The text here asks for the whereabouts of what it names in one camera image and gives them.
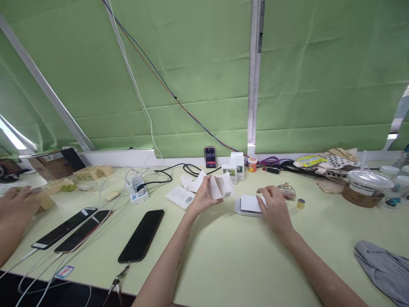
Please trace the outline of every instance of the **forearm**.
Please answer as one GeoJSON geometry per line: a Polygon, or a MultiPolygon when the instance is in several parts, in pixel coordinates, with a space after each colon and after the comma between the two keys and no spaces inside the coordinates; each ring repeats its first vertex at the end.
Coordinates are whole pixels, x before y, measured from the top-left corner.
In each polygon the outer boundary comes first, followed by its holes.
{"type": "Polygon", "coordinates": [[[2,267],[16,250],[28,222],[12,220],[0,222],[0,267],[2,267]]]}
{"type": "Polygon", "coordinates": [[[185,213],[141,291],[136,296],[133,307],[168,307],[172,303],[180,262],[196,218],[197,215],[193,212],[187,211],[185,213]]]}
{"type": "Polygon", "coordinates": [[[297,232],[285,238],[283,243],[297,260],[324,306],[367,306],[365,302],[318,257],[297,232]]]}

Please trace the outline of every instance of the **phone screen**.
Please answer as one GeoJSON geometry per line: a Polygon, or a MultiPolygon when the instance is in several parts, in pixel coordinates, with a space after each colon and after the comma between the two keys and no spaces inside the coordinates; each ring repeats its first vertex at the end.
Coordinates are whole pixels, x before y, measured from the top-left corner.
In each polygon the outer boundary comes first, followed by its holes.
{"type": "Polygon", "coordinates": [[[213,146],[204,148],[204,160],[206,168],[216,168],[216,149],[213,146]]]}
{"type": "Polygon", "coordinates": [[[81,210],[76,215],[62,223],[60,226],[54,228],[40,240],[36,241],[32,245],[32,247],[38,249],[49,248],[51,245],[53,245],[55,242],[57,242],[59,239],[61,239],[63,236],[68,234],[71,230],[73,230],[75,227],[77,227],[79,224],[85,221],[86,218],[90,214],[94,213],[96,210],[97,210],[96,208],[85,208],[81,210]]]}
{"type": "Polygon", "coordinates": [[[70,235],[63,243],[61,243],[54,252],[69,252],[75,248],[83,239],[91,235],[102,220],[107,216],[109,210],[102,210],[86,221],[72,235],[70,235]]]}
{"type": "Polygon", "coordinates": [[[136,262],[145,258],[164,211],[148,211],[118,258],[119,263],[136,262]]]}

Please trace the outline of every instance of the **straw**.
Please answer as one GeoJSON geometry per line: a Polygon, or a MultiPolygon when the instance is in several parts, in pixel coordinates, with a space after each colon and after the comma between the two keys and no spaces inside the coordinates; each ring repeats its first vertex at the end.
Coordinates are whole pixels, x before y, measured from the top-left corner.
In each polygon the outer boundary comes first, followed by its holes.
{"type": "Polygon", "coordinates": [[[361,171],[363,171],[363,166],[365,165],[365,161],[366,161],[366,151],[363,151],[363,158],[362,158],[362,162],[361,162],[361,171]]]}

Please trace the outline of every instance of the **black smartphone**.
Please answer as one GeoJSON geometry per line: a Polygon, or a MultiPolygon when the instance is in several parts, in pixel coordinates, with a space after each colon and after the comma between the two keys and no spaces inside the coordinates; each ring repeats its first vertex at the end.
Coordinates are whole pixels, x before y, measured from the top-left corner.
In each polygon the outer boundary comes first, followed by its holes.
{"type": "Polygon", "coordinates": [[[86,218],[89,217],[90,214],[93,214],[95,211],[97,211],[96,208],[84,208],[76,215],[67,219],[60,226],[54,228],[40,240],[33,243],[31,247],[38,249],[49,248],[51,245],[53,245],[55,242],[57,242],[59,239],[61,239],[63,236],[68,234],[71,230],[73,230],[75,227],[77,227],[79,224],[85,221],[86,218]]]}
{"type": "Polygon", "coordinates": [[[204,148],[204,161],[206,162],[206,168],[216,168],[216,149],[214,146],[204,148]]]}
{"type": "Polygon", "coordinates": [[[111,215],[112,211],[102,210],[95,213],[95,215],[87,220],[80,228],[78,228],[72,235],[70,235],[63,243],[61,243],[54,252],[66,253],[75,248],[82,240],[89,237],[104,220],[107,215],[111,215]]]}
{"type": "Polygon", "coordinates": [[[153,210],[145,214],[119,256],[119,263],[137,262],[145,258],[164,213],[163,210],[153,210]]]}

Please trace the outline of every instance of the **hand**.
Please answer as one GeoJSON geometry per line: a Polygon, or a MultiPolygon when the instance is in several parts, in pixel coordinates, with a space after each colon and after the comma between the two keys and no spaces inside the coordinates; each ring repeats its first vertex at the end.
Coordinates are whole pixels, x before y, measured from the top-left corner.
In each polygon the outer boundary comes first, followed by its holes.
{"type": "Polygon", "coordinates": [[[10,188],[0,198],[0,222],[30,220],[40,207],[40,201],[34,199],[35,194],[30,193],[30,186],[25,186],[18,191],[10,188]]]}
{"type": "Polygon", "coordinates": [[[265,198],[264,206],[263,200],[257,196],[260,210],[267,224],[279,239],[285,240],[295,230],[290,220],[287,204],[280,190],[273,185],[269,185],[265,188],[259,188],[257,193],[262,193],[265,198]]]}
{"type": "Polygon", "coordinates": [[[196,215],[201,214],[202,212],[206,211],[211,206],[220,204],[223,202],[223,199],[215,200],[212,198],[212,194],[210,192],[210,178],[212,176],[208,175],[203,178],[203,182],[200,185],[195,198],[193,199],[192,203],[187,208],[187,211],[193,212],[196,215]]]}

